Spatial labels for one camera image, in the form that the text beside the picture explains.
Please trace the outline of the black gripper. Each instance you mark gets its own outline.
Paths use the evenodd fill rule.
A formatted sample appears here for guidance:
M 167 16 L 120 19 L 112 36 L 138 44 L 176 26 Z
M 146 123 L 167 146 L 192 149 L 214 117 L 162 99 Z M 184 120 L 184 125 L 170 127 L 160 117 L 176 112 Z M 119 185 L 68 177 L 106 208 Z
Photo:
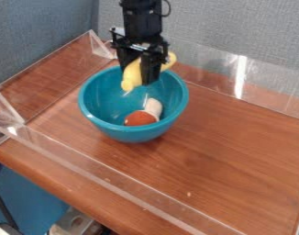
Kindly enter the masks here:
M 119 0 L 124 26 L 112 27 L 112 47 L 116 49 L 122 71 L 142 55 L 142 84 L 150 85 L 159 78 L 167 62 L 168 42 L 162 37 L 163 1 Z

